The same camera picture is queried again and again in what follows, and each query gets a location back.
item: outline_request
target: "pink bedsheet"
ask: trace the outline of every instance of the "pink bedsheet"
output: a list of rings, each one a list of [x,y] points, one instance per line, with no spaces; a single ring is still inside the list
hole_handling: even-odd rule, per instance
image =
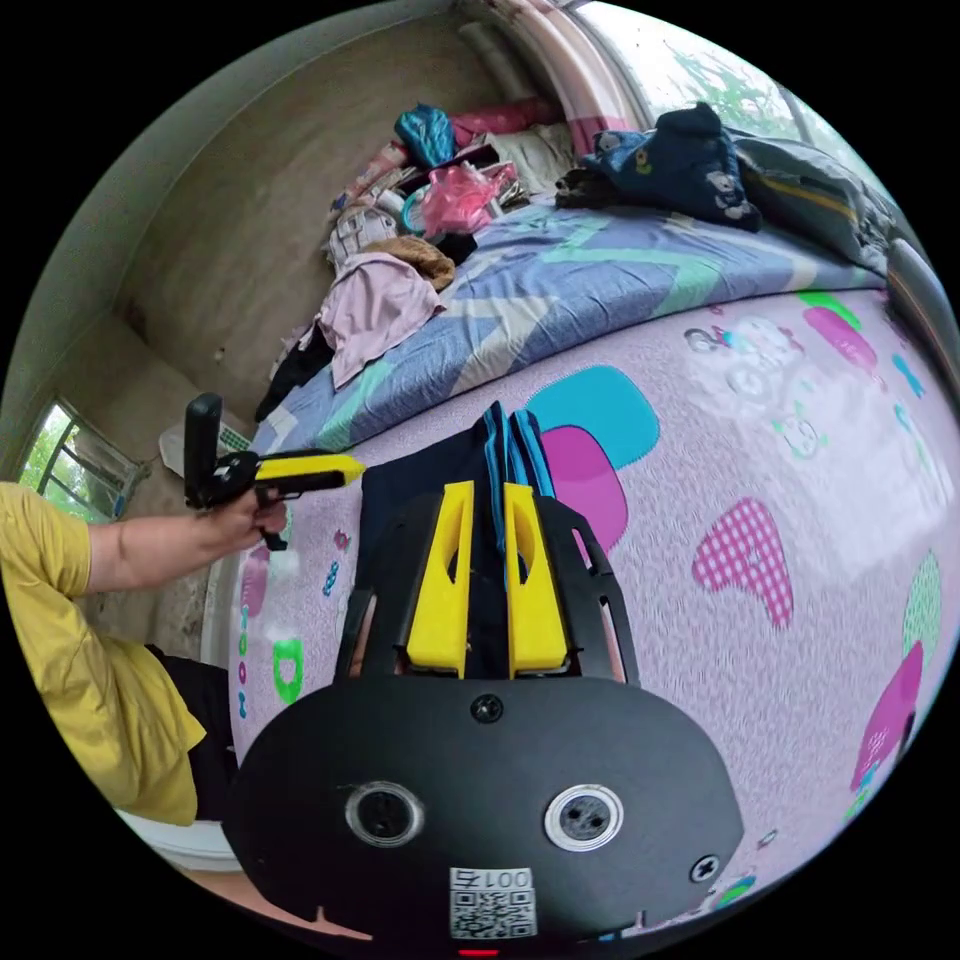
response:
[[[736,789],[746,833],[704,911],[801,866],[875,795],[960,631],[960,427],[878,293],[820,296],[624,330],[353,451],[402,456],[493,400],[534,410],[559,494],[608,547],[642,685],[709,733]],[[360,505],[358,485],[305,497],[299,576],[265,596],[255,563],[256,589],[238,578],[241,759],[293,687],[332,680]]]

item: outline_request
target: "yellow handheld device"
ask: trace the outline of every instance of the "yellow handheld device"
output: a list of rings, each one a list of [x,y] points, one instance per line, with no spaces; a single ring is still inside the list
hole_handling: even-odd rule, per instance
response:
[[[187,506],[208,510],[229,503],[253,489],[261,506],[271,499],[295,500],[314,490],[332,490],[353,483],[364,466],[343,453],[293,450],[261,457],[253,451],[217,457],[217,437],[223,400],[205,393],[187,407],[184,424],[183,473]],[[270,550],[287,544],[275,533],[264,533]]]

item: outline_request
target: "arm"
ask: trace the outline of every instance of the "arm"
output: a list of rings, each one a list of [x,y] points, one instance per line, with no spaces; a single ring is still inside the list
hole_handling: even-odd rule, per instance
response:
[[[264,510],[251,490],[210,513],[141,517],[90,527],[90,577],[84,593],[159,587],[253,547],[260,528],[279,533],[286,508]]]
[[[317,909],[317,919],[312,923],[275,907],[257,892],[257,888],[244,873],[208,872],[206,870],[185,870],[182,868],[180,872],[205,890],[223,897],[224,900],[229,900],[238,907],[244,907],[271,920],[279,920],[282,923],[289,923],[291,926],[301,927],[305,930],[316,930],[318,933],[326,933],[334,937],[353,937],[357,940],[371,939],[367,934],[360,933],[358,930],[350,930],[347,927],[331,923],[323,916],[323,907]]]

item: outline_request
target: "blue bedspread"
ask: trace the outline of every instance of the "blue bedspread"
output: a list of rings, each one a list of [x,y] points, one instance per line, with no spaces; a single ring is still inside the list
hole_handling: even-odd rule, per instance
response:
[[[356,443],[538,360],[655,317],[881,277],[770,227],[750,234],[662,212],[531,205],[482,231],[446,312],[334,392],[329,368],[261,424],[259,452]]]

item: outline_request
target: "window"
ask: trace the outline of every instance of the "window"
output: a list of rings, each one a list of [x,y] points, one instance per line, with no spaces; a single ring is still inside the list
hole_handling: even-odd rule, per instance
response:
[[[136,479],[135,465],[62,403],[51,407],[20,473],[20,483],[87,523],[117,519]]]
[[[611,3],[585,3],[574,16],[619,60],[653,120],[702,100],[728,127],[812,143],[890,197],[823,117],[736,54],[681,27]]]

